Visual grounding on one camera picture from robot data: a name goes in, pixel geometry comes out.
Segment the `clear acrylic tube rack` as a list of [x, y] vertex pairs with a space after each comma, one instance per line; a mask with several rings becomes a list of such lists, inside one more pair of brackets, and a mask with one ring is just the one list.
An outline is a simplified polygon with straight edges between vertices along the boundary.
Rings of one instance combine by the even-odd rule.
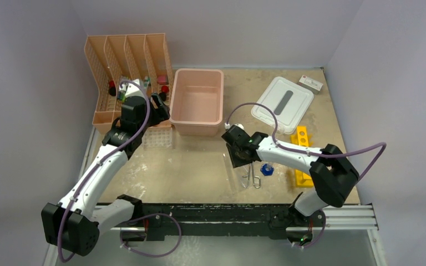
[[168, 149], [173, 147], [173, 129], [171, 127], [149, 128], [143, 136], [144, 149]]

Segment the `pink plastic bin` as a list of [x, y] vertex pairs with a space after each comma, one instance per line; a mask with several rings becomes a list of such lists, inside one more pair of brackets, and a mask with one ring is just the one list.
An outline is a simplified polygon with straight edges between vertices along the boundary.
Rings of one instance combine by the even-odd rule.
[[215, 136], [223, 121], [224, 73], [181, 68], [175, 73], [170, 123], [185, 136]]

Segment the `yellow test tube rack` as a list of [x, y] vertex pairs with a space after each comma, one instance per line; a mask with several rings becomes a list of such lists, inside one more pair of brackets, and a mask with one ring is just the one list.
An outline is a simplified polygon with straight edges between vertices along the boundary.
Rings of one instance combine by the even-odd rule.
[[[305, 126], [297, 126], [296, 133], [290, 136], [291, 143], [298, 146], [310, 147], [312, 142]], [[297, 169], [293, 170], [295, 177], [295, 187], [297, 188], [312, 188], [313, 181], [311, 176], [304, 174]]]

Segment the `glass stirring rod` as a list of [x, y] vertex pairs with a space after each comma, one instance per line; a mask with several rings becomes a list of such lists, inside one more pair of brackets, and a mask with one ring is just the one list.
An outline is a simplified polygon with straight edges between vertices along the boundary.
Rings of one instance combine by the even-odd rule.
[[224, 164], [225, 164], [225, 170], [227, 173], [227, 180], [230, 184], [231, 190], [235, 189], [235, 179], [233, 176], [233, 171], [232, 171], [232, 167], [230, 165], [230, 159], [228, 157], [228, 155], [223, 154], [223, 159], [224, 159]]

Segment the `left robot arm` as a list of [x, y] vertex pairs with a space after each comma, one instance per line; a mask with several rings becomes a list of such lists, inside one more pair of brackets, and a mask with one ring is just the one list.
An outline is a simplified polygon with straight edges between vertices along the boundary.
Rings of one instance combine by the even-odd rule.
[[47, 203], [41, 212], [45, 239], [57, 247], [58, 258], [68, 262], [74, 255], [86, 256], [99, 237], [125, 222], [138, 226], [143, 221], [141, 201], [121, 195], [101, 209], [96, 205], [116, 173], [141, 145], [146, 129], [169, 119], [163, 97], [141, 92], [127, 96], [106, 133], [96, 158], [78, 183], [57, 204]]

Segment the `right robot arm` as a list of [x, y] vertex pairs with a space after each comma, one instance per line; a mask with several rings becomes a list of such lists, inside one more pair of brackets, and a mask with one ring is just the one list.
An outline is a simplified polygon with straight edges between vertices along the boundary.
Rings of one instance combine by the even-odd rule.
[[314, 189], [298, 196], [289, 211], [291, 222], [298, 226], [309, 221], [320, 209], [342, 207], [358, 181], [358, 171], [335, 145], [298, 146], [262, 132], [248, 135], [238, 126], [230, 127], [222, 134], [222, 139], [234, 168], [256, 161], [272, 162], [311, 177]]

